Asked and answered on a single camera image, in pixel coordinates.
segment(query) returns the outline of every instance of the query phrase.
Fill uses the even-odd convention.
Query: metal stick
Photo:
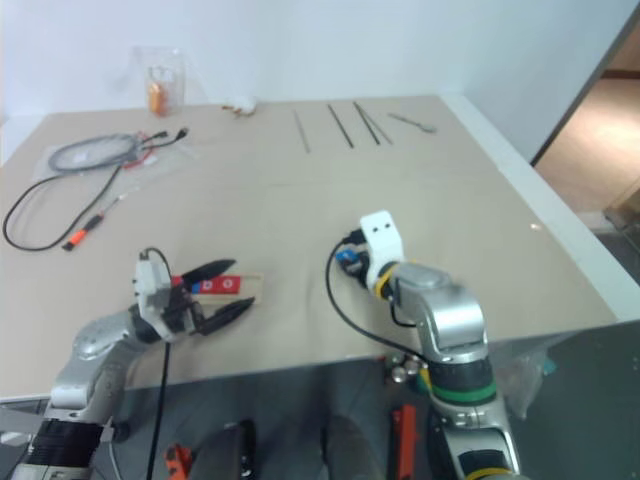
[[[391,118],[395,118],[396,120],[400,120],[401,122],[404,123],[408,123],[410,125],[414,125],[416,127],[418,127],[420,130],[422,130],[425,133],[436,133],[438,131],[438,129],[432,125],[423,125],[420,122],[416,122],[415,120],[411,120],[407,117],[402,117],[400,115],[396,115],[395,113],[389,113],[388,114]]]
[[[335,119],[336,123],[338,124],[338,127],[340,127],[340,130],[342,130],[342,134],[344,135],[345,140],[347,141],[349,146],[351,148],[353,148],[353,142],[349,138],[349,135],[347,134],[347,131],[342,126],[342,122],[340,122],[340,119],[338,118],[338,115],[336,115],[336,112],[333,110],[333,107],[329,103],[327,103],[327,107],[329,107],[329,111],[331,112],[331,115],[333,115],[333,118]]]
[[[296,125],[298,126],[298,133],[300,134],[300,138],[302,138],[302,143],[304,144],[304,150],[307,153],[311,153],[311,148],[309,147],[309,142],[307,141],[307,136],[304,133],[304,128],[302,128],[302,122],[300,121],[300,117],[298,117],[298,112],[293,111],[293,116],[296,119]]]
[[[380,145],[380,140],[378,140],[378,137],[376,137],[376,134],[372,130],[371,125],[369,125],[369,122],[367,121],[367,117],[364,116],[364,114],[362,113],[362,110],[360,110],[360,107],[358,106],[358,104],[356,102],[353,102],[353,106],[356,108],[356,110],[360,114],[360,118],[362,118],[362,121],[367,126],[367,130],[369,130],[369,133],[373,137],[373,140],[376,142],[376,145]]]
[[[384,130],[382,130],[380,128],[380,125],[378,125],[375,120],[373,118],[371,118],[371,115],[369,115],[367,113],[367,111],[362,108],[357,102],[354,102],[357,106],[358,106],[358,110],[360,110],[362,112],[362,114],[367,117],[367,120],[369,120],[369,122],[371,122],[371,125],[373,125],[375,127],[376,130],[378,130],[378,133],[380,133],[380,135],[382,135],[384,137],[384,139],[389,142],[389,145],[393,145],[393,142],[391,141],[391,139],[389,138],[389,135],[387,135],[386,133],[384,133]]]

